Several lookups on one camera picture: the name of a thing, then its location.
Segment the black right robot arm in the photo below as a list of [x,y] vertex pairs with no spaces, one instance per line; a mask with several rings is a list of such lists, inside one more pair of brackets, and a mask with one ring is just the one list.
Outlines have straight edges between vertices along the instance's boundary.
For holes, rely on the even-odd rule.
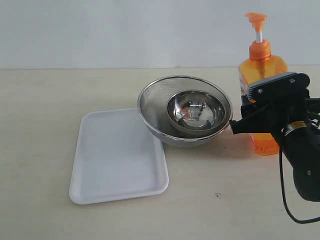
[[250,102],[241,97],[239,121],[230,121],[234,134],[270,133],[293,168],[293,181],[306,201],[320,200],[320,100],[309,91],[267,101]]

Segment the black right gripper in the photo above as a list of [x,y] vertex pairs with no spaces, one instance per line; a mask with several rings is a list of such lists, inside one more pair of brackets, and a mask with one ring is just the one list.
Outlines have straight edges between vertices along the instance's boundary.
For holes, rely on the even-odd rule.
[[281,150],[320,149],[320,98],[305,88],[275,91],[266,102],[242,100],[241,119],[230,120],[234,134],[270,133]]

